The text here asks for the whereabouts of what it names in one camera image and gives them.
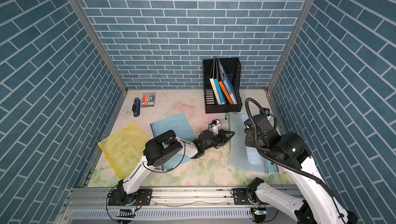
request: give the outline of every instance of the stapler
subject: stapler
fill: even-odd
[[[140,115],[140,99],[135,98],[132,106],[133,116],[138,117]]]

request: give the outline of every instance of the metal frame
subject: metal frame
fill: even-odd
[[[105,130],[105,133],[103,134],[102,139],[104,139],[104,138],[106,138],[106,137],[108,137],[110,135],[111,130],[113,129],[114,123],[117,120],[118,114],[121,111],[122,104],[124,103],[127,94],[128,94],[128,91],[126,91],[126,93],[122,94],[122,96],[121,96],[121,98],[120,98],[120,100],[119,100],[119,102],[118,102],[118,104],[116,106],[116,109],[114,110],[114,113],[113,113],[113,115],[112,115],[112,117],[111,117],[111,119],[110,119],[110,121],[109,121],[109,123],[108,123],[108,125],[106,127],[106,130]],[[91,162],[88,165],[87,170],[84,173],[84,177],[81,179],[80,183],[78,184],[79,187],[84,187],[89,173],[92,170],[94,170],[94,168],[96,167],[97,162],[99,161],[101,152],[102,151],[100,150],[100,148],[96,147],[96,150],[95,150],[95,153],[93,154]]]
[[[114,64],[111,61],[110,56],[108,55],[105,47],[103,46],[101,40],[99,39],[98,35],[96,34],[95,29],[93,28],[90,20],[88,19],[87,15],[85,14],[85,11],[81,6],[81,3],[78,0],[67,0],[67,1],[69,2],[73,11],[76,13],[82,26],[84,27],[88,36],[91,38],[92,43],[95,45],[96,49],[98,50],[99,54],[102,57],[102,60],[105,62],[107,68],[110,70],[110,73],[116,80],[118,86],[121,88],[122,93],[126,93],[127,87],[125,86],[124,82],[121,79],[121,76],[119,75],[116,68],[114,67]]]
[[[268,92],[270,93],[275,86],[276,80],[279,77],[280,72],[283,69],[283,66],[286,63],[286,60],[290,54],[291,49],[293,48],[294,42],[297,39],[298,34],[300,33],[301,28],[303,27],[304,21],[308,16],[309,10],[312,7],[314,0],[305,0],[304,5],[300,11],[299,17],[297,18],[296,24],[293,27],[293,30],[290,33],[290,37],[288,42],[283,49],[282,54],[280,55],[279,61],[276,64],[274,74],[272,74],[272,78],[270,83],[268,84]]]
[[[151,203],[143,206],[145,212],[161,212],[167,210],[172,212],[191,209],[194,211],[220,210],[226,208],[228,211],[245,210],[257,205],[235,205],[232,188],[244,188],[246,186],[168,186],[168,187],[141,187],[141,189],[152,189]],[[296,185],[272,185],[273,188],[284,192],[292,197],[302,198],[302,194]],[[103,218],[107,194],[111,188],[72,188],[67,200],[55,221],[55,224],[67,224],[78,213],[90,219]],[[109,213],[114,217],[119,209],[133,209],[134,206],[107,206]]]

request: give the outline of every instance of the floral tablecloth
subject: floral tablecloth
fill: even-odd
[[[246,185],[255,177],[262,178],[269,184],[294,184],[294,181],[283,168],[279,172],[265,174],[237,170],[228,164],[230,146],[211,148],[198,159],[182,164],[171,172],[151,172],[141,186],[213,186],[213,185]],[[89,187],[112,187],[119,178],[102,153],[95,171],[89,181]]]

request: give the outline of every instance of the brick wall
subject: brick wall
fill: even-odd
[[[396,223],[396,0],[315,0],[273,96],[337,199]]]
[[[80,0],[128,88],[202,88],[202,62],[239,57],[267,86],[304,0]]]
[[[0,223],[53,222],[120,98],[67,0],[0,0]]]

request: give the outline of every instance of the wire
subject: wire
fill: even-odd
[[[263,221],[263,222],[270,222],[270,221],[273,221],[273,220],[275,219],[275,217],[278,215],[278,212],[279,212],[279,209],[276,210],[276,214],[275,214],[274,218],[272,218],[271,220]]]
[[[275,116],[272,115],[271,113],[270,113],[270,115],[274,118],[274,129],[276,129],[278,127],[278,119],[275,118]]]
[[[332,197],[331,199],[333,200],[333,203],[334,203],[334,205],[335,205],[335,208],[337,209],[337,212],[338,212],[338,214],[339,214],[339,217],[338,217],[338,218],[341,218],[341,220],[343,220],[344,224],[346,224],[345,221],[344,221],[344,218],[343,218],[344,215],[340,213],[340,211],[339,211],[339,209],[338,209],[338,207],[337,207],[337,204],[335,203],[334,197]]]
[[[217,126],[217,125],[220,125],[220,123],[221,123],[220,119],[215,119],[215,120],[218,120],[219,123],[216,123],[215,125],[212,125],[212,126],[208,127],[207,129],[204,129],[204,130],[201,131],[201,133],[199,133],[199,134],[202,134],[202,132],[204,132],[205,130],[209,130],[210,128],[212,128],[212,131],[213,131],[213,127],[215,127],[215,126]]]
[[[231,195],[232,195],[233,197],[235,197],[236,194],[234,194],[233,191],[234,191],[234,188],[232,188],[232,189],[230,190],[230,193],[231,193]]]
[[[139,207],[139,208],[137,208],[137,197],[140,197],[140,199],[141,199],[140,207]],[[139,209],[141,209],[141,208],[142,208],[142,205],[143,205],[143,197],[142,197],[141,195],[136,196],[136,208],[135,208],[135,212],[138,211]]]
[[[107,209],[107,200],[108,200],[108,196],[110,195],[110,192],[114,189],[114,187],[116,187],[118,184],[116,184],[115,186],[113,186],[111,189],[110,189],[110,191],[108,192],[108,194],[107,194],[107,197],[106,197],[106,212],[107,212],[107,215],[110,217],[110,219],[112,219],[113,221],[115,221],[115,222],[117,222],[118,224],[120,224],[118,221],[116,221],[116,220],[114,220],[112,217],[111,217],[111,215],[108,213],[108,209]]]
[[[148,167],[146,167],[146,166],[144,165],[144,163],[142,163],[142,165],[143,165],[147,170],[149,170],[149,171],[151,171],[151,172],[166,173],[166,172],[172,171],[173,169],[175,169],[176,167],[178,167],[178,166],[180,165],[180,163],[181,163],[181,162],[183,161],[183,159],[184,159],[184,155],[186,155],[186,142],[185,142],[185,141],[182,141],[182,142],[184,142],[184,153],[183,153],[183,157],[181,158],[179,164],[177,164],[177,166],[175,166],[174,168],[171,168],[171,169],[169,169],[169,170],[167,170],[167,171],[164,171],[164,172],[160,172],[160,171],[153,171],[153,170],[149,169]]]
[[[257,206],[257,209],[261,206],[261,204],[259,204],[259,206]],[[257,211],[257,209],[253,209],[254,211]]]
[[[156,203],[156,204],[158,204],[158,205],[165,206],[165,207],[174,207],[174,208],[177,208],[177,207],[188,206],[188,205],[191,205],[191,204],[194,204],[194,203],[206,203],[206,204],[216,205],[216,204],[227,203],[228,201],[229,201],[229,200],[224,201],[224,202],[221,202],[221,203],[208,203],[208,202],[204,202],[204,201],[195,201],[195,202],[192,202],[192,203],[186,203],[186,204],[182,204],[182,205],[166,205],[166,204],[163,204],[163,203],[156,203],[156,202],[154,202],[154,203]]]

